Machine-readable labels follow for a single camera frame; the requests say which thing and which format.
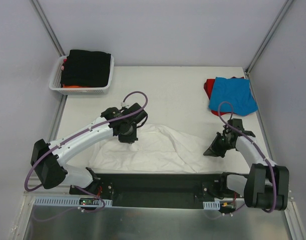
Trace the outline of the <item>white t shirt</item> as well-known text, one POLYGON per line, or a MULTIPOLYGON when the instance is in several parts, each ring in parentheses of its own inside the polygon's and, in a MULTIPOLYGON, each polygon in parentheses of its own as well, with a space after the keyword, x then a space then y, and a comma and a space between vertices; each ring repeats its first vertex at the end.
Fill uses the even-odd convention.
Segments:
POLYGON ((204 156, 204 139, 164 125, 148 124, 134 143, 113 137, 94 145, 89 167, 123 173, 219 173, 224 160, 204 156))

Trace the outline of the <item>blue t shirt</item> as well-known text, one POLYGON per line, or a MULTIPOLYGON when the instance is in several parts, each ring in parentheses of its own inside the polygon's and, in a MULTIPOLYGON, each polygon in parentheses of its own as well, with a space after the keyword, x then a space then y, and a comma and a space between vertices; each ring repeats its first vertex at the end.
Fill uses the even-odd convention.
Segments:
POLYGON ((233 112, 239 116, 247 116, 258 110, 250 90, 250 81, 244 78, 216 77, 208 107, 215 112, 233 112))

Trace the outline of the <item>red t shirt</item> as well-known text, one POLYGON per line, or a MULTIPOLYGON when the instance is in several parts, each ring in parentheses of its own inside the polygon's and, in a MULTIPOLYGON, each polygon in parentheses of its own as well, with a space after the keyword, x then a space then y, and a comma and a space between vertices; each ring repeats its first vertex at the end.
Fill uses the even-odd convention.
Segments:
MULTIPOLYGON (((210 92, 211 92, 211 89, 212 89, 212 85, 214 83, 214 79, 215 78, 210 78, 210 79, 207 79, 206 80, 206 83, 204 84, 204 90, 210 100, 210 92)), ((219 110, 216 112, 216 111, 212 111, 211 112, 216 115, 216 116, 222 116, 222 115, 226 115, 226 114, 229 114, 229 112, 226 112, 226 113, 221 113, 219 110)))

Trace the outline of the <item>white plastic basket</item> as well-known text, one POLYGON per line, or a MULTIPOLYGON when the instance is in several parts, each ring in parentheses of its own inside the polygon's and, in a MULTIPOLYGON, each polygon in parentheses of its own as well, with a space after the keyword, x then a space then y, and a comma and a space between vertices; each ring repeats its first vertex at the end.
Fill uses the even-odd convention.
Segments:
POLYGON ((85 88, 64 88, 61 87, 61 75, 62 75, 62 65, 64 60, 67 58, 67 55, 61 56, 56 61, 53 66, 51 75, 49 77, 49 89, 52 91, 57 91, 62 95, 105 95, 109 91, 113 79, 114 71, 114 57, 111 56, 110 60, 110 72, 108 83, 105 87, 85 87, 85 88))

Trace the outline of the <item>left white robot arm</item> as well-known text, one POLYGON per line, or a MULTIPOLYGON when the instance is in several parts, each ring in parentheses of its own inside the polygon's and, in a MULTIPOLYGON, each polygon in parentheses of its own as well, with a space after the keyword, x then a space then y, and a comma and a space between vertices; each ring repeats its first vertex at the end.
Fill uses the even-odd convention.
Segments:
POLYGON ((92 145, 117 137, 119 142, 133 144, 137 141, 137 129, 142 127, 148 114, 138 104, 130 107, 110 107, 90 124, 79 131, 52 142, 43 139, 35 142, 31 165, 45 189, 61 184, 81 187, 92 195, 99 187, 95 173, 90 167, 75 167, 68 162, 92 145))

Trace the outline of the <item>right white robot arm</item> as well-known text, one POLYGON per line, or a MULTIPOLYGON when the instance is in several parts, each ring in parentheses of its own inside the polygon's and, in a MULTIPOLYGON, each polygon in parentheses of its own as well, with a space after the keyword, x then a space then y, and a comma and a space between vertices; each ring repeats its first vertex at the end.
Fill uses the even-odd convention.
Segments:
POLYGON ((239 118, 227 121, 223 132, 216 133, 203 155, 224 158, 226 152, 232 149, 241 153, 250 170, 247 176, 224 172, 224 181, 218 184, 218 193, 227 198, 236 192, 243 196, 249 208, 259 208, 265 212, 285 210, 289 170, 264 155, 256 143, 255 134, 245 130, 239 118))

